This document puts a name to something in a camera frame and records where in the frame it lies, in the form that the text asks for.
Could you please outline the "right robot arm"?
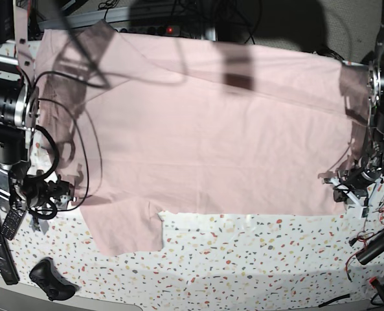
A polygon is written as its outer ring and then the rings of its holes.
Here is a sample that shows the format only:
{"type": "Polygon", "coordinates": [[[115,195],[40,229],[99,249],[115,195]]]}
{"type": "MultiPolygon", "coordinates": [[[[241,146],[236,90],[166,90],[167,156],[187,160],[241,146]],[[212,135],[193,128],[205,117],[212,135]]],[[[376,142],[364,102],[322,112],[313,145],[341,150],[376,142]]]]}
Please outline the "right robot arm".
{"type": "Polygon", "coordinates": [[[59,150],[47,130],[37,125],[39,89],[33,81],[34,68],[27,47],[25,9],[15,1],[0,1],[0,45],[15,40],[13,56],[0,55],[0,208],[6,213],[1,234],[12,240],[25,215],[34,228],[50,220],[75,199],[74,186],[58,177],[49,180],[59,164],[59,150]],[[39,131],[54,153],[51,167],[29,175],[34,133],[39,131]]]}

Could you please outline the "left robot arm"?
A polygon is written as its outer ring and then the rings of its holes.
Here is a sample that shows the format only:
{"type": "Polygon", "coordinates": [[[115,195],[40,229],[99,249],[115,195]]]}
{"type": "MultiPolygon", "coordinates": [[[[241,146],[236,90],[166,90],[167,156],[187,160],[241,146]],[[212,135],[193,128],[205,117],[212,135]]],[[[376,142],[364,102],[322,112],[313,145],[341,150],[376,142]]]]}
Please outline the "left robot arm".
{"type": "Polygon", "coordinates": [[[368,65],[367,87],[367,125],[359,159],[350,168],[322,180],[332,186],[334,201],[356,208],[360,218],[368,212],[367,187],[378,184],[384,176],[384,1],[374,57],[368,65]]]}

